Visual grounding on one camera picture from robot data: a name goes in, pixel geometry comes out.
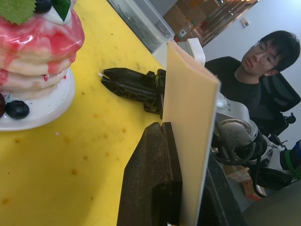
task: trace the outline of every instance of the clear plastic container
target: clear plastic container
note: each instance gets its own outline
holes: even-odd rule
[[[151,53],[174,39],[174,31],[148,0],[107,1]]]

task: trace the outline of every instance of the white plate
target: white plate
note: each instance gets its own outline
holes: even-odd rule
[[[30,113],[26,118],[14,120],[5,113],[0,118],[0,131],[33,129],[54,121],[67,111],[73,101],[74,93],[74,77],[69,68],[66,79],[62,79],[49,96],[25,101],[30,108]]]

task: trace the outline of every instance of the black hair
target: black hair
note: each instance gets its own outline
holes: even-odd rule
[[[293,65],[300,56],[300,42],[293,33],[276,31],[263,37],[260,41],[264,43],[270,41],[270,46],[276,48],[280,60],[274,69],[279,72]]]

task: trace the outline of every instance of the blueberry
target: blueberry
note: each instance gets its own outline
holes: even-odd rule
[[[3,116],[5,112],[5,100],[2,94],[0,93],[0,118]]]
[[[51,0],[36,0],[36,8],[34,12],[37,14],[47,13],[51,7]]]
[[[13,119],[23,119],[29,112],[29,106],[23,101],[14,100],[6,104],[6,114]]]

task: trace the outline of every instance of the green leaf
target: green leaf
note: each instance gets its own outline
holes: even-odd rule
[[[20,25],[32,17],[35,3],[36,0],[0,0],[0,16]]]
[[[51,2],[61,19],[65,21],[70,9],[71,0],[52,0]]]

